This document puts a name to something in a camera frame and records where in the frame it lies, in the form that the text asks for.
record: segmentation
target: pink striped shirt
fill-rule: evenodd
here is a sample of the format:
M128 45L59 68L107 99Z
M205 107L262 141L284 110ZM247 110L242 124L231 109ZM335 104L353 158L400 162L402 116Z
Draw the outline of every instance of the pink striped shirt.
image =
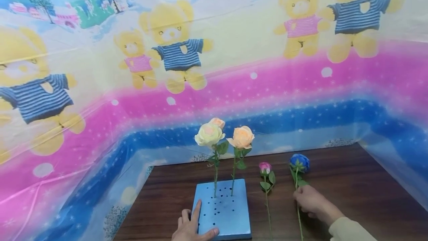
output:
M132 73L152 70L152 66L150 65L150 58L146 55L126 58L125 63L128 66L129 71Z
M312 15L307 18L291 19L284 22L288 32L288 38L298 38L299 36L315 35L318 33L318 22L321 18Z

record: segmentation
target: flower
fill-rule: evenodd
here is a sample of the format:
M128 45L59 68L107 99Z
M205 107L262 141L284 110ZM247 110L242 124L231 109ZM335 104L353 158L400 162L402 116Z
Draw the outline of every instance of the flower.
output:
M268 162L261 162L259 164L259 168L260 168L260 174L262 176L267 176L270 173L272 166Z
M302 154L293 154L290 158L290 166L293 171L299 171L301 173L306 173L309 171L309 159Z
M205 123L195 135L195 142L199 146L209 146L216 144L223 139L225 134L218 125L214 123Z
M226 124L225 121L223 121L223 120L221 120L221 119L219 119L217 117L214 117L208 123L213 123L213 124L219 126L221 129L223 129L224 125Z
M227 138L227 141L235 148L250 149L251 142L254 140L254 134L247 126L235 128L233 131L233 139Z

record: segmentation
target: brown table surface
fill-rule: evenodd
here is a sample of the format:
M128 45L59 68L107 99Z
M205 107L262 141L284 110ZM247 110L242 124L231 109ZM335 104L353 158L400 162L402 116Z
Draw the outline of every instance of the brown table surface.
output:
M360 145L303 151L311 161L305 180L358 221L378 241L427 241L428 213L364 151ZM245 178L254 241L269 240L265 195L260 188L259 162L270 162L276 186L269 196L273 238L299 241L299 224L288 168L293 153L245 158ZM230 179L232 160L220 162L219 180ZM192 208L198 183L213 181L207 163L155 167L119 229L115 241L167 241L177 229L184 208ZM330 240L326 226L303 217L305 241Z

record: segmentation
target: blue rose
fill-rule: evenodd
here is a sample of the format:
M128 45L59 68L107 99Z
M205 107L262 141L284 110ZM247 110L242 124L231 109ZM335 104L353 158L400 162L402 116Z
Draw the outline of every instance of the blue rose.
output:
M307 173L309 171L309 159L302 154L293 154L290 158L290 167L293 171Z

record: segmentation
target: beige sleeve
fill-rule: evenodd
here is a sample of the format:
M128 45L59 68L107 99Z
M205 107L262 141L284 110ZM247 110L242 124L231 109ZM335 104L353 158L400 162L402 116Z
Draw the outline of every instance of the beige sleeve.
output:
M376 241L358 222L343 217L335 221L329 229L331 241Z

